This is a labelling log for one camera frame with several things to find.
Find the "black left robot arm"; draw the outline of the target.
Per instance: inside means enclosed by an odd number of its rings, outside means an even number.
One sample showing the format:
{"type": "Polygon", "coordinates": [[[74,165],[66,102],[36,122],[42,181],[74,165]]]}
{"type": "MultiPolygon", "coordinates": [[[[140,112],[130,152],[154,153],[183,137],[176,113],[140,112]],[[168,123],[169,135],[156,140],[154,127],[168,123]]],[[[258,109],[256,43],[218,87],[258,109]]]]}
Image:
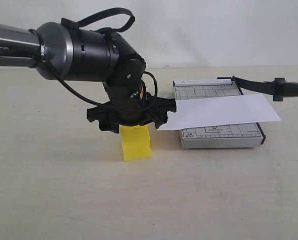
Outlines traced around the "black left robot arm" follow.
{"type": "Polygon", "coordinates": [[[102,83],[108,102],[92,101],[86,113],[101,131],[150,123],[159,128],[176,111],[173,98],[147,91],[146,62],[116,29],[83,30],[67,19],[28,30],[0,24],[1,66],[36,69],[65,87],[69,81],[102,83]]]}

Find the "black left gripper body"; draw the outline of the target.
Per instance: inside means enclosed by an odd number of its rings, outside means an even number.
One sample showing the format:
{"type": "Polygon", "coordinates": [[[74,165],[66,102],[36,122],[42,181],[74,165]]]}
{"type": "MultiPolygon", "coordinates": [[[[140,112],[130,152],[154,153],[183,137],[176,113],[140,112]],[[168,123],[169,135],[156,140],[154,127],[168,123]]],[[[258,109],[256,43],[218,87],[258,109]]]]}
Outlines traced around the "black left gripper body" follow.
{"type": "Polygon", "coordinates": [[[110,131],[119,133],[120,126],[145,126],[150,123],[155,124],[155,128],[166,124],[168,112],[160,112],[157,107],[157,98],[147,93],[145,96],[136,101],[135,98],[129,98],[122,101],[127,104],[131,111],[116,109],[114,103],[119,101],[109,101],[104,106],[97,106],[87,110],[87,120],[89,122],[98,121],[101,131],[110,131]]]}

